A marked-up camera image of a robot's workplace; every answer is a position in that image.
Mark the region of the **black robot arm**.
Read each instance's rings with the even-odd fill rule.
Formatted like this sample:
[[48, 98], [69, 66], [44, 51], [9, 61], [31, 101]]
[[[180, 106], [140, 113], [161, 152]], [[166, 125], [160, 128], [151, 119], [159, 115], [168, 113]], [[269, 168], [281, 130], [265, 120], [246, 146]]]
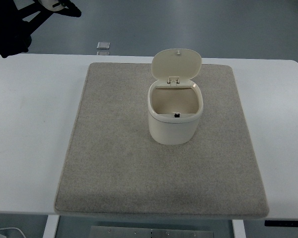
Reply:
[[31, 34], [52, 14], [80, 17], [81, 11], [70, 0], [35, 0], [18, 9], [12, 0], [0, 0], [0, 56], [28, 52]]

